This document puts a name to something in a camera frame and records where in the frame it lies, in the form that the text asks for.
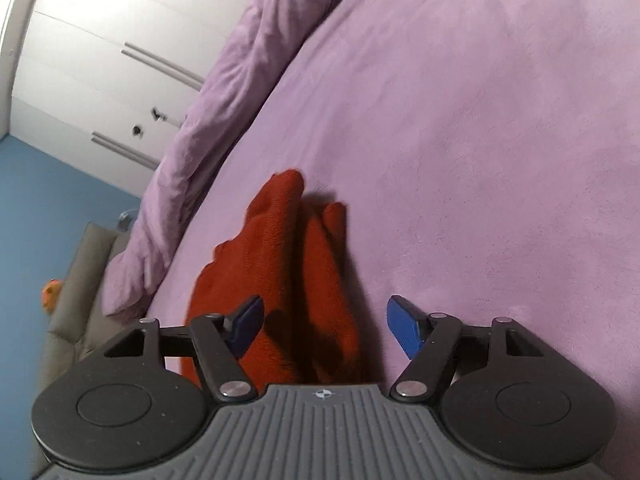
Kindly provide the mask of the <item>rust red knit cardigan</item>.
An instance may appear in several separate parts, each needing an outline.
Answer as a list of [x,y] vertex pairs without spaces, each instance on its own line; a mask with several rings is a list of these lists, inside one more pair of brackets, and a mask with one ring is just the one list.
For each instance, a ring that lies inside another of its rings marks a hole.
[[382,382],[370,322],[347,288],[346,207],[304,187],[294,169],[264,184],[201,270],[186,317],[262,298],[264,325],[240,361],[259,390]]

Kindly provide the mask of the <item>orange plush toy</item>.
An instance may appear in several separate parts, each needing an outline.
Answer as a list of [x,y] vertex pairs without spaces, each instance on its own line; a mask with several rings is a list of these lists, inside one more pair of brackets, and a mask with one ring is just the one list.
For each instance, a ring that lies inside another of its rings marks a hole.
[[63,287],[63,282],[60,280],[51,280],[43,286],[41,292],[41,302],[44,312],[51,314],[56,304],[58,303],[58,297]]

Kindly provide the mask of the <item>purple bed sheet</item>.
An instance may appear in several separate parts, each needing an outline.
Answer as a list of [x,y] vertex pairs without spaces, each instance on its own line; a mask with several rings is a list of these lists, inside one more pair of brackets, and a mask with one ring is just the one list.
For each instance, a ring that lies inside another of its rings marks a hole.
[[374,377],[407,359],[387,299],[514,318],[614,396],[639,474],[639,0],[342,0],[221,166],[150,312],[186,316],[277,172],[347,208]]

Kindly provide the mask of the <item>white wardrobe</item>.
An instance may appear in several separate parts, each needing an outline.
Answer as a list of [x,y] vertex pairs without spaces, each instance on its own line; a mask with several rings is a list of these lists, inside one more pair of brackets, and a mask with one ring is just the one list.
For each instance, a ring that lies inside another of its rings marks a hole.
[[1,131],[141,195],[247,0],[1,0]]

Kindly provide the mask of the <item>purple rolled duvet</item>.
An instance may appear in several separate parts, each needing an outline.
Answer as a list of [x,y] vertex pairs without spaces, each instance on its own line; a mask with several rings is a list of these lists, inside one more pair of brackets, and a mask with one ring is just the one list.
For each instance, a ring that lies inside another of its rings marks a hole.
[[125,323],[149,307],[206,183],[339,1],[247,0],[143,193],[126,248],[106,268],[105,316]]

